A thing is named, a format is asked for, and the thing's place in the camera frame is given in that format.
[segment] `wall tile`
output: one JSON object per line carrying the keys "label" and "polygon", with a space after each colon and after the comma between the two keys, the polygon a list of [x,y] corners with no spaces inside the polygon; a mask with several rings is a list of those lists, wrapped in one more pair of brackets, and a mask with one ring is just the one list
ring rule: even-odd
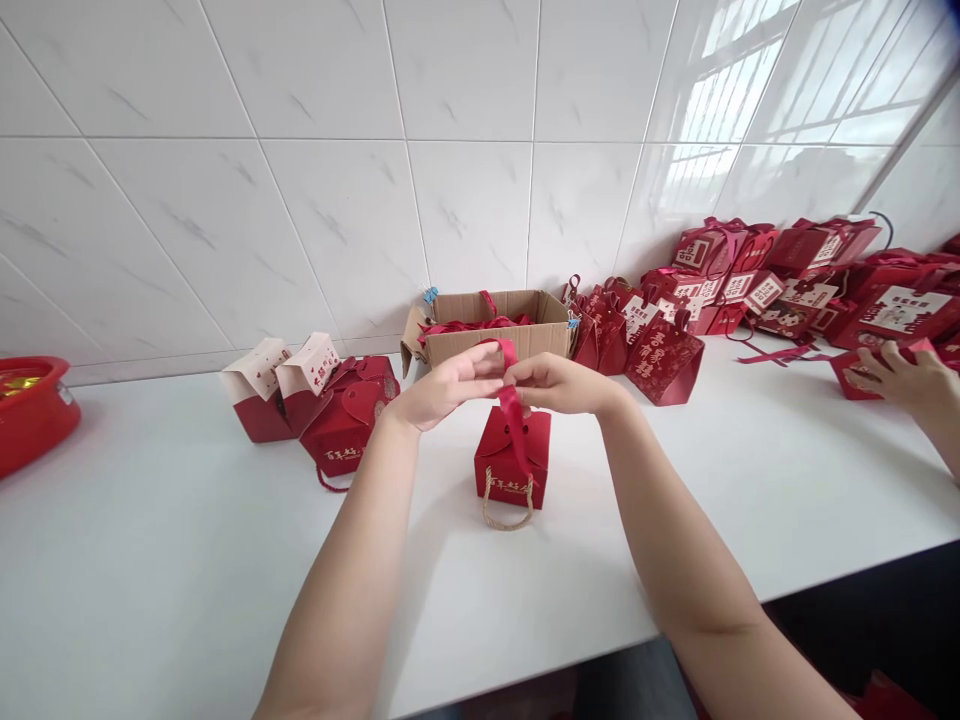
{"label": "wall tile", "polygon": [[87,135],[252,134],[197,0],[0,0],[0,18]]}
{"label": "wall tile", "polygon": [[946,9],[927,0],[808,0],[749,142],[897,142],[953,60]]}
{"label": "wall tile", "polygon": [[544,2],[536,139],[642,141],[676,7]]}
{"label": "wall tile", "polygon": [[866,209],[893,221],[896,245],[936,250],[960,232],[960,147],[911,146]]}
{"label": "wall tile", "polygon": [[0,357],[57,355],[71,363],[107,354],[0,255]]}
{"label": "wall tile", "polygon": [[264,141],[342,337],[403,332],[428,285],[404,144]]}
{"label": "wall tile", "polygon": [[400,351],[400,335],[344,340],[347,355],[389,355]]}
{"label": "wall tile", "polygon": [[234,347],[337,337],[255,140],[98,140],[94,148]]}
{"label": "wall tile", "polygon": [[115,360],[230,348],[84,140],[0,140],[0,252]]}
{"label": "wall tile", "polygon": [[583,287],[613,271],[640,146],[537,143],[533,154],[527,287]]}
{"label": "wall tile", "polygon": [[960,145],[960,76],[953,79],[947,95],[930,117],[918,138],[923,145]]}
{"label": "wall tile", "polygon": [[680,0],[646,140],[740,142],[799,0]]}
{"label": "wall tile", "polygon": [[407,137],[531,140],[537,0],[387,0]]}
{"label": "wall tile", "polygon": [[427,264],[443,278],[441,292],[524,287],[532,152],[530,143],[410,143]]}
{"label": "wall tile", "polygon": [[720,217],[793,224],[849,213],[892,148],[744,145],[717,203]]}
{"label": "wall tile", "polygon": [[0,135],[76,135],[63,108],[0,25]]}
{"label": "wall tile", "polygon": [[615,272],[633,283],[669,265],[680,232],[712,215],[736,145],[644,145]]}
{"label": "wall tile", "polygon": [[380,0],[204,7],[261,137],[403,137]]}

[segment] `red handle strap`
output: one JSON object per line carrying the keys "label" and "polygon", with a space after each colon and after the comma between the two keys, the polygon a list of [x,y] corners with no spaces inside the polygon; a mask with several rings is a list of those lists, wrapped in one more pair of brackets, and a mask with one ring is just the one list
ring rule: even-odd
{"label": "red handle strap", "polygon": [[[503,370],[506,372],[517,364],[517,349],[512,340],[506,338],[487,338],[480,342],[495,342],[503,353]],[[530,460],[527,458],[527,438],[523,434],[523,407],[520,405],[520,396],[513,385],[504,385],[497,394],[500,399],[500,408],[507,418],[507,430],[510,432],[510,444],[517,459],[520,471],[533,482],[533,471]]]}

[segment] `stack of gift boxes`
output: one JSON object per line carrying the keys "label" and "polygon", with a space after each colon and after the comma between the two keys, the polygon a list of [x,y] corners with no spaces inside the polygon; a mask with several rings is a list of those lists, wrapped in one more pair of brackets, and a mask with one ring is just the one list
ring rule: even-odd
{"label": "stack of gift boxes", "polygon": [[[852,351],[858,347],[878,352],[893,340],[910,356],[930,343],[944,361],[960,368],[960,236],[927,255],[885,249],[860,259],[881,232],[873,218],[801,219],[785,230],[739,218],[707,218],[703,226],[681,234],[673,263],[644,274],[639,287],[623,278],[603,286],[623,308],[623,372],[655,404],[686,402],[699,356],[691,354],[696,346],[685,336],[730,336],[740,325],[798,344],[811,343],[818,333],[850,350],[832,364],[851,399],[865,399],[842,373],[848,367],[857,370]],[[591,298],[594,305],[581,303],[584,311],[598,298],[602,305],[604,292],[595,290]],[[687,347],[690,359],[676,376],[677,358],[659,347],[664,338],[683,340]],[[598,365],[603,338],[600,342]],[[593,353],[591,345],[588,355]],[[660,397],[663,382],[689,387],[668,388]]]}
{"label": "stack of gift boxes", "polygon": [[320,483],[354,472],[373,426],[400,392],[390,360],[341,360],[326,333],[313,333],[293,355],[280,338],[266,338],[220,377],[254,443],[300,440],[317,464]]}

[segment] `folded box flap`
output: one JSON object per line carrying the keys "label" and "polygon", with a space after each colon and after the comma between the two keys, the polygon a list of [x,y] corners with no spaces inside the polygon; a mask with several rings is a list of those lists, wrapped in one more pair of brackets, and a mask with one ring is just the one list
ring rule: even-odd
{"label": "folded box flap", "polygon": [[377,409],[377,402],[379,400],[382,403],[382,400],[380,400],[380,396],[383,394],[381,385],[374,381],[362,381],[353,383],[340,392],[342,393],[343,409],[346,410],[347,414],[364,425],[373,425],[377,415],[380,414]]}
{"label": "folded box flap", "polygon": [[221,371],[230,399],[237,403],[254,394],[269,400],[280,385],[276,368],[290,357],[281,338],[265,338],[253,350]]}
{"label": "folded box flap", "polygon": [[423,334],[420,326],[426,325],[427,323],[427,316],[423,314],[423,311],[416,304],[411,305],[410,312],[407,313],[407,324],[400,338],[400,359],[403,362],[403,377],[407,376],[407,372],[410,370],[410,361],[413,360],[413,358],[417,358],[425,363],[430,362],[426,350],[421,347],[419,340]]}
{"label": "folded box flap", "polygon": [[340,363],[333,341],[327,333],[315,332],[296,354],[277,368],[280,394],[290,397],[301,390],[319,396]]}
{"label": "folded box flap", "polygon": [[[550,457],[550,413],[535,412],[524,419],[524,435],[527,438],[527,458],[540,468],[546,468]],[[510,447],[510,433],[503,410],[494,406],[483,429],[477,457],[489,457]]]}

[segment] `twine handle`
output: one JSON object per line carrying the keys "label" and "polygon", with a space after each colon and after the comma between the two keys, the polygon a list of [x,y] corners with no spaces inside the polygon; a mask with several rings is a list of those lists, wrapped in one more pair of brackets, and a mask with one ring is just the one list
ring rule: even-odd
{"label": "twine handle", "polygon": [[527,514],[523,517],[518,523],[513,525],[504,525],[497,520],[494,520],[487,513],[487,503],[490,501],[490,488],[493,486],[493,468],[489,465],[487,466],[487,487],[483,491],[483,521],[487,523],[494,530],[502,530],[504,532],[513,532],[514,530],[519,530],[524,527],[530,520],[533,518],[533,475],[527,475]]}

